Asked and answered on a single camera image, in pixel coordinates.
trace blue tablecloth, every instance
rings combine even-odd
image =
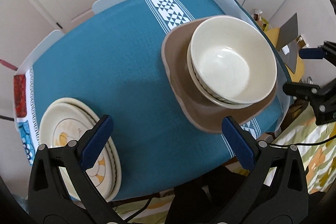
[[[223,135],[201,132],[184,116],[161,60],[169,28],[220,14],[225,11],[213,0],[127,0],[95,15],[33,65],[38,124],[62,97],[111,115],[122,166],[116,199],[174,187],[229,160],[233,152]],[[258,137],[281,114],[276,98],[245,127]]]

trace blue gripper pad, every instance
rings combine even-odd
[[[87,130],[80,138],[80,145],[78,146],[79,164],[83,171],[93,167],[112,131],[113,120],[111,116],[104,115],[92,129]]]
[[[225,117],[222,121],[222,133],[238,158],[241,166],[252,171],[259,154],[257,141],[252,135],[243,130],[233,117]]]
[[[299,50],[299,56],[302,59],[323,59],[327,55],[321,48],[302,48]]]

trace black cable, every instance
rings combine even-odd
[[[0,119],[1,120],[7,120],[7,121],[14,121],[14,118],[10,118],[10,117],[6,117],[6,116],[2,116],[2,115],[0,115]]]
[[[152,198],[150,198],[147,203],[145,204],[145,206],[143,206],[139,211],[135,212],[133,215],[129,216],[128,218],[126,218],[124,221],[125,222],[128,222],[130,221],[131,219],[135,218],[138,214],[142,213],[144,210],[147,209],[149,203],[152,201]]]
[[[325,141],[322,142],[318,142],[318,143],[294,143],[293,145],[305,145],[305,146],[316,146],[316,145],[321,145],[321,144],[325,144],[327,142],[330,142],[332,140],[334,140],[336,138],[335,136],[332,136],[331,138],[326,139]],[[273,145],[273,146],[277,146],[277,147],[290,147],[291,144],[287,144],[287,145],[280,145],[280,144],[275,144],[275,143],[270,143],[269,145]]]

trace yellow table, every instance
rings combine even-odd
[[[269,40],[272,42],[273,46],[276,47],[278,43],[278,37],[279,37],[280,28],[274,28],[271,30],[268,30],[265,32]],[[299,82],[300,79],[305,74],[305,64],[303,63],[303,60],[297,55],[297,63],[296,63],[296,70],[295,73],[292,73],[292,71],[287,67],[287,70],[289,72],[289,75],[293,82]]]

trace metal bolt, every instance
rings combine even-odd
[[[326,107],[325,107],[324,105],[320,105],[320,106],[319,106],[319,110],[320,110],[321,112],[325,112]]]
[[[260,147],[264,147],[264,148],[267,146],[267,143],[265,141],[260,141],[258,142],[258,144]]]
[[[291,146],[290,146],[290,149],[292,149],[293,151],[296,151],[296,150],[297,150],[297,146],[296,146],[296,145],[293,145],[293,144],[291,144]]]
[[[44,144],[44,143],[40,144],[39,147],[38,147],[37,149],[38,149],[38,150],[43,150],[43,149],[45,149],[45,144]]]
[[[68,142],[68,146],[74,147],[76,145],[77,141],[76,140],[71,140]]]

